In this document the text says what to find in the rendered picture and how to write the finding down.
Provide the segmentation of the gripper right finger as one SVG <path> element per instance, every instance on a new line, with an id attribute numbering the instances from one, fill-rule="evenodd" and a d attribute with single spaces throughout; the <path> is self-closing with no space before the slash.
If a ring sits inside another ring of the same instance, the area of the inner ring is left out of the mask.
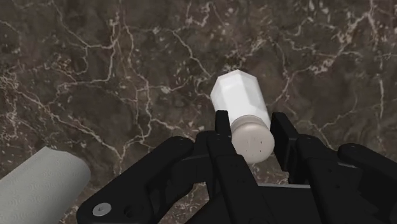
<path id="1" fill-rule="evenodd" d="M 397 224 L 397 162 L 366 146 L 332 150 L 272 113 L 274 154 L 291 184 L 308 184 L 323 224 Z"/>

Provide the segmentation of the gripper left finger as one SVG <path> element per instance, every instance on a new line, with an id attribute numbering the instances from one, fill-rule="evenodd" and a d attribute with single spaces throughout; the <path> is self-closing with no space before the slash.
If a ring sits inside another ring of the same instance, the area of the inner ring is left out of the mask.
<path id="1" fill-rule="evenodd" d="M 174 136 L 84 201 L 77 224 L 158 224 L 196 183 L 209 202 L 186 224 L 269 224 L 260 188 L 231 142 L 227 111 L 196 139 Z"/>

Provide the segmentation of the white paper towel roll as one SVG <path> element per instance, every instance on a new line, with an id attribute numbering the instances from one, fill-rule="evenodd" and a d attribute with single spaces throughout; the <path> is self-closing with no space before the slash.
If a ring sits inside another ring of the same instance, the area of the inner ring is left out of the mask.
<path id="1" fill-rule="evenodd" d="M 0 179 L 0 224 L 57 224 L 89 180 L 82 159 L 44 147 Z"/>

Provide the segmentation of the white salt shaker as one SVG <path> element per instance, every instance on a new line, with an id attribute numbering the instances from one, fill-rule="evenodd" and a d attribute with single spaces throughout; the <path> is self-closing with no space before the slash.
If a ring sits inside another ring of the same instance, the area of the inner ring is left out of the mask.
<path id="1" fill-rule="evenodd" d="M 217 78 L 210 97 L 216 111 L 228 112 L 236 152 L 248 164 L 268 159 L 275 140 L 270 132 L 270 116 L 257 77 L 241 70 L 223 74 Z"/>

